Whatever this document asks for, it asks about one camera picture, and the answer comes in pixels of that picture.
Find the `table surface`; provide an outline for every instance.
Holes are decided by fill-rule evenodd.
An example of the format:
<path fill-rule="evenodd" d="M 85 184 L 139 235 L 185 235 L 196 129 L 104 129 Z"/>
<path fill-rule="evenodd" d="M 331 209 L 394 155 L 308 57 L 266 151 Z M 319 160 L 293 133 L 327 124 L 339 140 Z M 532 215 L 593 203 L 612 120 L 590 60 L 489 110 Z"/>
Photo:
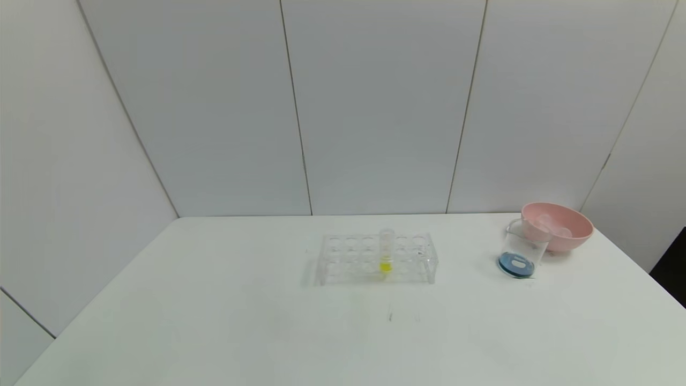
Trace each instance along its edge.
<path fill-rule="evenodd" d="M 182 218 L 17 386 L 680 385 L 686 310 L 596 231 L 535 279 L 516 214 Z M 314 285 L 324 234 L 429 232 L 435 284 Z"/>

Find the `glass beaker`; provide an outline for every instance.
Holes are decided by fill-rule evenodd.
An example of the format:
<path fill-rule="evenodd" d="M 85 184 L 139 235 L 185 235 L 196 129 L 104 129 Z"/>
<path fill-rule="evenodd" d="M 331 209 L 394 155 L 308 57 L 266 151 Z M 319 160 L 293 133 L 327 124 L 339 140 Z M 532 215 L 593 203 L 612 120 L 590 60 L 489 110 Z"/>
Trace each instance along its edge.
<path fill-rule="evenodd" d="M 553 235 L 544 225 L 526 220 L 510 222 L 498 266 L 512 277 L 524 279 L 534 274 Z"/>

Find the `pink bowl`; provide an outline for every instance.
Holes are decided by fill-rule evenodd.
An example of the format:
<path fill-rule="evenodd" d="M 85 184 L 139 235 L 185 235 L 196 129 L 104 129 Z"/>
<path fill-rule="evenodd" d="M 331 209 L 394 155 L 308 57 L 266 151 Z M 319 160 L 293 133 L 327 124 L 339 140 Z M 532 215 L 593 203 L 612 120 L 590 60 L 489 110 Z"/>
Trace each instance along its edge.
<path fill-rule="evenodd" d="M 593 234 L 593 224 L 574 209 L 553 203 L 529 203 L 521 208 L 521 217 L 536 226 L 536 219 L 547 214 L 554 223 L 570 230 L 572 237 L 553 236 L 548 251 L 566 252 L 579 247 Z"/>

